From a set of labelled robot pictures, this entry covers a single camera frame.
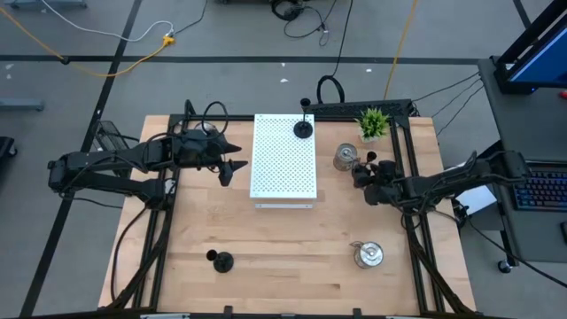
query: white pegboard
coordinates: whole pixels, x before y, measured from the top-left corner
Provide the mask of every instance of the white pegboard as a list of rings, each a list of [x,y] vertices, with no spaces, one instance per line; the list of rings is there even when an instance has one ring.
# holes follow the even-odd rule
[[[303,115],[256,114],[250,198],[317,198],[314,128],[305,139],[295,136],[293,127]]]

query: wooden table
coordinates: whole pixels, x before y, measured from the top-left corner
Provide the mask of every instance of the wooden table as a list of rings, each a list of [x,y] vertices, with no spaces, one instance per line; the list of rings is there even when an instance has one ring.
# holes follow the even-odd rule
[[[142,140],[167,129],[168,116],[146,117]],[[432,121],[411,118],[417,164],[421,175],[442,170]],[[228,188],[206,170],[184,169],[177,191],[173,226],[159,296],[159,311],[220,313],[231,305],[235,313],[296,313],[350,315],[418,315],[416,289],[400,212],[386,205],[369,206],[353,188],[349,173],[332,165],[338,145],[371,149],[379,160],[393,160],[392,139],[362,144],[355,123],[316,122],[318,198],[311,210],[256,210],[249,198],[251,165],[238,170]],[[406,174],[409,171],[403,133],[399,129]],[[253,121],[232,121],[227,139],[243,150],[234,160],[252,161]],[[132,178],[155,178],[135,171]],[[126,198],[117,230],[143,207]],[[438,210],[452,214],[450,203]],[[121,290],[140,263],[149,214],[126,235],[120,248],[117,287]],[[461,241],[454,222],[429,214],[431,239],[439,272],[470,308],[475,308]],[[384,261],[361,269],[353,261],[353,241],[376,241]],[[235,267],[214,271],[208,250],[227,251]],[[423,270],[429,309],[434,309],[431,281]],[[153,271],[146,277],[147,304]],[[110,303],[110,263],[101,306]]]

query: keyboard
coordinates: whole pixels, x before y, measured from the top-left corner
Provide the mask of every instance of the keyboard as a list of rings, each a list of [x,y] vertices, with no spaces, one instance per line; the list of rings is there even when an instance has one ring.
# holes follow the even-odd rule
[[[512,187],[518,210],[567,212],[567,166],[530,165],[526,183]]]
[[[381,110],[383,114],[390,116],[410,116],[414,110],[410,99],[310,105],[304,106],[303,110],[315,116],[353,118],[361,116],[361,112],[369,108]]]

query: black floor stripe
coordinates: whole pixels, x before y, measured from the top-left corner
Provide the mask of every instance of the black floor stripe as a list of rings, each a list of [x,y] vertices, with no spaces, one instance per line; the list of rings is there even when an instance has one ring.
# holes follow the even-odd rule
[[[143,57],[127,56],[123,62],[135,62]],[[152,63],[336,63],[337,57],[160,57]],[[414,65],[476,65],[478,58],[398,58],[399,64]],[[393,58],[342,57],[341,64],[391,64]]]
[[[132,31],[132,27],[134,26],[134,21],[136,20],[136,15],[138,10],[140,9],[140,4],[142,0],[135,0],[134,4],[132,5],[132,9],[130,10],[130,14],[128,15],[128,20],[126,22],[126,26],[124,27],[124,31],[122,32],[122,36],[129,37]],[[114,54],[113,63],[110,66],[109,73],[115,73],[118,70],[118,66],[120,64],[120,58],[124,54],[124,50],[126,49],[127,42],[124,40],[120,40],[118,48],[116,49],[116,53]],[[110,94],[110,90],[113,86],[114,78],[107,78],[105,84],[102,88],[100,93],[100,97],[97,102],[97,107],[93,112],[93,116],[90,120],[89,129],[87,134],[82,142],[81,151],[87,152],[90,149],[90,145],[92,144],[94,136],[91,134],[91,126],[93,123],[96,123],[100,116],[102,115],[102,111],[105,109],[106,100],[108,99],[108,95]],[[37,269],[35,270],[34,279],[27,291],[26,299],[24,300],[24,304],[21,308],[19,313],[20,317],[28,317],[34,313],[35,305],[37,304],[37,300],[39,299],[40,293],[42,291],[43,283],[45,282],[45,277],[49,271],[51,261],[53,260],[53,256],[57,249],[57,245],[59,239],[61,238],[61,233],[63,232],[63,228],[65,226],[65,222],[67,216],[69,215],[69,210],[71,209],[71,202],[70,201],[62,201],[61,205],[59,206],[59,210],[57,213],[57,217],[55,218],[55,222],[53,223],[53,227],[51,228],[50,235],[48,237],[47,243],[45,248],[43,249],[42,258],[37,265]]]
[[[525,11],[522,1],[514,0],[514,6],[516,7],[517,14],[520,15],[520,19],[522,20],[524,27],[528,28],[532,23],[530,22],[530,18],[528,17],[527,12]]]
[[[64,56],[75,62],[113,62],[114,56]],[[59,59],[50,55],[0,55],[3,62],[59,62]]]
[[[142,56],[125,56],[120,62],[136,62]],[[75,62],[113,62],[111,56],[69,56]],[[475,66],[479,58],[398,58],[402,65]],[[46,55],[0,55],[0,61],[59,62]],[[337,57],[168,57],[157,56],[144,63],[336,63]],[[387,57],[342,57],[341,64],[391,64]]]

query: gray floor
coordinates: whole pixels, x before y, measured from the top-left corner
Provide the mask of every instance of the gray floor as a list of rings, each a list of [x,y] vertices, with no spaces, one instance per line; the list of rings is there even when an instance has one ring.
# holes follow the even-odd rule
[[[67,9],[65,15],[85,27],[121,33],[133,0],[89,1],[88,10]],[[534,19],[549,0],[522,0]],[[132,35],[140,35],[153,21],[170,19],[177,26],[195,19],[204,1],[144,0]],[[323,11],[329,0],[313,1]],[[347,57],[392,57],[396,51],[411,0],[358,0],[346,35]],[[318,35],[301,41],[284,37],[283,22],[264,1],[233,0],[207,7],[202,23],[177,37],[167,56],[336,56],[347,1],[339,1],[330,15],[330,42],[320,48]],[[34,34],[64,54],[113,55],[118,40],[74,30],[51,13],[22,10],[13,13]],[[300,32],[313,20],[302,17],[293,26]],[[159,27],[140,43],[130,43],[126,55],[145,55],[160,45],[166,27]],[[6,19],[0,19],[2,54],[43,54]],[[402,53],[409,58],[485,58],[500,54],[522,32],[512,0],[428,0],[416,17]],[[85,63],[106,72],[109,63]],[[127,66],[122,63],[120,69]],[[125,134],[139,135],[146,114],[180,113],[190,98],[199,111],[214,100],[225,102],[230,113],[298,113],[302,97],[315,99],[317,80],[332,72],[332,64],[286,63],[146,63],[116,79],[103,118]],[[348,100],[382,99],[390,65],[342,64],[337,77]],[[420,97],[474,74],[474,66],[400,65],[389,98]],[[47,187],[49,160],[81,147],[104,79],[77,73],[56,62],[0,61],[0,96],[38,97],[42,113],[0,113],[0,136],[17,139],[19,155],[4,172],[0,184],[0,317],[19,314],[37,262],[55,219],[60,199]],[[424,116],[434,114],[464,86],[420,101]],[[326,101],[337,99],[325,87]],[[443,127],[468,95],[435,118]],[[471,99],[439,137],[446,166],[465,160],[498,139],[483,91]],[[100,193],[85,194],[119,205],[122,199]],[[119,211],[73,203],[61,241],[43,286],[35,314],[94,309],[105,277]],[[497,239],[497,233],[487,232]],[[567,291],[528,268],[502,275],[495,267],[502,255],[471,230],[462,233],[468,271],[478,309],[489,315],[555,318],[567,311]],[[567,266],[537,264],[567,280]]]

